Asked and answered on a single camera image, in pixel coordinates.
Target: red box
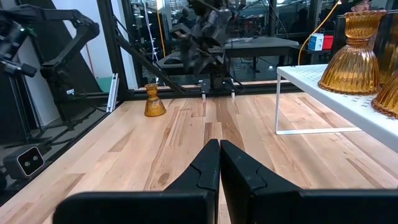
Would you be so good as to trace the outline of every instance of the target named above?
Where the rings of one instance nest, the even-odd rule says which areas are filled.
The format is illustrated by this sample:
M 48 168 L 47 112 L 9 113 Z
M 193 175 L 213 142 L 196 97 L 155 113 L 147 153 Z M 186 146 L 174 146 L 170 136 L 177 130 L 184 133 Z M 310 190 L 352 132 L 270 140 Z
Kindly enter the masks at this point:
M 325 35 L 323 37 L 322 50 L 330 50 L 332 44 L 333 44 L 333 36 L 332 35 Z

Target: metal frame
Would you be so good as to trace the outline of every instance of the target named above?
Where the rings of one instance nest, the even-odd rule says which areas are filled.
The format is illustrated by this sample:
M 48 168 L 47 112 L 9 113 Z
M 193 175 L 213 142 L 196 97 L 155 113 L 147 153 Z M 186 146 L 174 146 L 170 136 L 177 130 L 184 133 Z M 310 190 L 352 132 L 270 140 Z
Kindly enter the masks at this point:
M 133 14 L 131 3 L 130 1 L 122 0 L 121 4 L 123 8 L 123 19 L 126 23 L 126 29 L 130 34 L 134 35 L 135 30 L 133 29 L 133 25 L 136 23 L 136 17 Z M 133 43 L 134 40 L 129 35 L 127 36 L 130 43 Z M 136 59 L 134 59 L 134 57 L 132 58 L 132 62 L 134 64 L 134 71 L 136 73 L 137 86 L 144 86 L 143 84 L 145 84 L 145 80 L 142 77 L 142 68 L 141 66 L 136 66 L 138 62 Z
M 286 134 L 320 134 L 320 133 L 342 133 L 342 132 L 353 132 L 362 131 L 360 128 L 316 128 L 316 129 L 295 129 L 295 130 L 278 130 L 279 122 L 279 95 L 280 95 L 280 75 L 277 75 L 277 86 L 276 86 L 276 104 L 275 104 L 275 133 L 277 135 Z
M 112 72 L 119 75 L 118 100 L 124 101 L 129 95 L 129 87 L 127 85 L 120 46 L 116 43 L 116 23 L 113 19 L 112 3 L 111 1 L 97 0 L 97 5 Z
M 111 81 L 111 88 L 109 89 L 108 104 L 106 105 L 106 112 L 112 113 L 116 106 L 116 98 L 118 97 L 119 76 L 113 74 Z

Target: black pole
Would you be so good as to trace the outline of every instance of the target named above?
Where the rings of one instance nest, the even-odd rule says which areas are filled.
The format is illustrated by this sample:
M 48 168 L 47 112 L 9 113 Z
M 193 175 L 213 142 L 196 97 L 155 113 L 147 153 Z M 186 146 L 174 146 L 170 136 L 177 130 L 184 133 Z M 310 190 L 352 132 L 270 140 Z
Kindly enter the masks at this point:
M 111 61 L 112 72 L 119 75 L 118 101 L 124 101 L 129 96 L 129 87 L 122 60 L 122 53 L 116 43 L 116 21 L 113 16 L 111 1 L 97 0 L 99 16 L 105 36 L 106 48 Z
M 126 21 L 126 29 L 131 35 L 136 34 L 136 17 L 134 16 L 134 13 L 132 11 L 132 6 L 130 1 L 122 1 L 122 8 L 123 8 L 123 15 L 124 15 L 124 21 Z M 134 39 L 129 36 L 129 42 L 134 46 L 135 41 Z M 132 58 L 132 62 L 134 64 L 134 71 L 136 73 L 136 80 L 137 80 L 137 86 L 138 88 L 143 87 L 145 84 L 147 84 L 146 80 L 142 77 L 142 65 L 137 62 L 135 58 Z
M 268 8 L 268 36 L 273 37 L 275 36 L 275 21 L 276 21 L 276 15 L 275 11 L 276 10 L 276 0 L 269 0 L 269 8 Z
M 310 3 L 310 11 L 308 12 L 308 29 L 315 30 L 318 26 L 318 18 L 319 18 L 319 6 L 322 4 L 322 0 L 311 0 Z

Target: ribbed glass vase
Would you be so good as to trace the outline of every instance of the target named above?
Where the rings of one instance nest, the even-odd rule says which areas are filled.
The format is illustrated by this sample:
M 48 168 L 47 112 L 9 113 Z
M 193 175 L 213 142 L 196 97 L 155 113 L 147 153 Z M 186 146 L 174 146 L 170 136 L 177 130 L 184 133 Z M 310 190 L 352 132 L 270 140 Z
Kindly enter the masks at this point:
M 376 33 L 385 13 L 384 10 L 376 10 L 344 15 L 347 45 L 333 56 L 318 82 L 320 88 L 351 95 L 377 92 L 379 65 L 369 46 L 369 38 Z
M 398 14 L 393 15 L 391 23 L 391 30 L 389 32 L 392 34 L 391 39 L 386 43 L 384 53 L 379 59 L 379 80 L 381 86 L 386 84 L 391 78 L 398 61 Z
M 377 97 L 372 100 L 372 106 L 377 111 L 398 119 L 398 71 L 381 88 Z
M 148 117 L 156 117 L 166 113 L 162 100 L 156 95 L 157 85 L 146 84 L 145 89 L 147 90 L 148 100 L 145 104 L 144 115 Z

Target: black table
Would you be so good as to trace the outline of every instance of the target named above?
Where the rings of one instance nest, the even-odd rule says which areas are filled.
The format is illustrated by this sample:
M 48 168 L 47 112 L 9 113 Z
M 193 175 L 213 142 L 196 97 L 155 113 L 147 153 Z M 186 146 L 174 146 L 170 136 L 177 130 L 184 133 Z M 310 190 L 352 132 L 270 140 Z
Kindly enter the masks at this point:
M 256 57 L 288 55 L 291 47 L 299 46 L 299 43 L 292 40 L 285 40 L 278 37 L 257 37 L 248 43 L 228 43 L 225 45 L 226 53 L 231 58 L 253 57 L 253 70 L 256 70 Z M 220 48 L 210 49 L 210 52 L 219 52 Z M 162 58 L 157 63 L 168 75 L 192 75 L 193 67 L 187 71 L 183 64 L 166 65 L 164 62 L 170 58 L 180 56 L 180 52 L 174 52 Z

